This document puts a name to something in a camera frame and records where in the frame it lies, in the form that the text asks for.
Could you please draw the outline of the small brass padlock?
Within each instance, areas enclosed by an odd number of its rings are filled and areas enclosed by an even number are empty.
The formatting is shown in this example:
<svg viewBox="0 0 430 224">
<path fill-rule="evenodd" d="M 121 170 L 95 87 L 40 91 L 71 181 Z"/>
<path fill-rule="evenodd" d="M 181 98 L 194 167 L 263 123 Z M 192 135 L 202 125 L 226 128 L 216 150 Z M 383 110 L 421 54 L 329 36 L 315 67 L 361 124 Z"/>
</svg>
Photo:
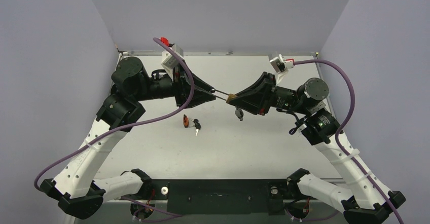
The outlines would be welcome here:
<svg viewBox="0 0 430 224">
<path fill-rule="evenodd" d="M 230 104 L 234 99 L 237 98 L 237 95 L 235 94 L 226 93 L 215 88 L 210 89 L 209 92 L 212 96 L 222 101 L 225 101 L 227 104 Z"/>
</svg>

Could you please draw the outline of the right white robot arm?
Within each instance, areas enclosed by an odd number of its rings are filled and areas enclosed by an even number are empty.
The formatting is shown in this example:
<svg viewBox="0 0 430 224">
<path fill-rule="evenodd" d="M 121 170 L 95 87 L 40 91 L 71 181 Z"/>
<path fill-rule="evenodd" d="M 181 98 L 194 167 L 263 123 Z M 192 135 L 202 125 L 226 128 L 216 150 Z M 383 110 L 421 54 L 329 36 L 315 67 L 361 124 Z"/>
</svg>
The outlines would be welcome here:
<svg viewBox="0 0 430 224">
<path fill-rule="evenodd" d="M 270 108 L 292 116 L 302 115 L 290 134 L 300 132 L 343 178 L 346 187 L 322 180 L 299 169 L 286 180 L 287 193 L 296 198 L 312 197 L 341 212 L 348 223 L 383 223 L 405 202 L 405 196 L 384 185 L 367 167 L 340 123 L 325 108 L 327 84 L 310 78 L 296 90 L 280 87 L 273 74 L 264 72 L 248 88 L 229 95 L 227 103 L 253 115 Z"/>
</svg>

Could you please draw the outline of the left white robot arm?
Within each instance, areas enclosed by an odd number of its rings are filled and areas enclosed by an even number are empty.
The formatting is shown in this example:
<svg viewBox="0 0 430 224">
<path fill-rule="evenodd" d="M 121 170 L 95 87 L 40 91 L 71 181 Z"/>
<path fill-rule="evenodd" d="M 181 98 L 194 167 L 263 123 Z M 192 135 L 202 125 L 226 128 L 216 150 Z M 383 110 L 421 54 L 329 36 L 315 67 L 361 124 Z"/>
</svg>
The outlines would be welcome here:
<svg viewBox="0 0 430 224">
<path fill-rule="evenodd" d="M 65 168 L 53 179 L 45 179 L 40 189 L 58 202 L 66 214 L 87 219 L 103 203 L 126 195 L 144 199 L 151 192 L 151 178 L 140 169 L 96 179 L 100 167 L 116 144 L 145 113 L 145 100 L 173 97 L 177 106 L 193 108 L 215 100 L 214 88 L 198 78 L 189 78 L 176 66 L 173 75 L 159 69 L 148 74 L 137 57 L 120 60 L 112 76 L 110 95 L 97 112 L 92 127 Z"/>
</svg>

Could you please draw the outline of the orange black padlock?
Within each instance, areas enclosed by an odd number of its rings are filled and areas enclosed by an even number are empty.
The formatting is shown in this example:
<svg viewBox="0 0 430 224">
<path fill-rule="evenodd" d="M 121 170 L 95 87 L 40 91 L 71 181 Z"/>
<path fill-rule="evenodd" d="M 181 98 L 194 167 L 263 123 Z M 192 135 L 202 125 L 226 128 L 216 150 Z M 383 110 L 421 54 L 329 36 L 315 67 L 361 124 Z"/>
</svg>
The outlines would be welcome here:
<svg viewBox="0 0 430 224">
<path fill-rule="evenodd" d="M 189 118 L 188 118 L 188 116 L 186 114 L 183 115 L 183 126 L 185 128 L 189 127 Z"/>
</svg>

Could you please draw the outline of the black key bunch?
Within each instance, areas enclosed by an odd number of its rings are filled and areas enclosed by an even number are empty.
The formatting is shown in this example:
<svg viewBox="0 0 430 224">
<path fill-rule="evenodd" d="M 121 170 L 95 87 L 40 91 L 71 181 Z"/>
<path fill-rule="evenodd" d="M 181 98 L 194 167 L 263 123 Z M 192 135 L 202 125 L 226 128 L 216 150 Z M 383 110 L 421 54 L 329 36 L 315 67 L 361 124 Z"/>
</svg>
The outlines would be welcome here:
<svg viewBox="0 0 430 224">
<path fill-rule="evenodd" d="M 197 136 L 201 129 L 201 124 L 198 119 L 189 118 L 189 127 L 195 128 L 195 136 Z"/>
</svg>

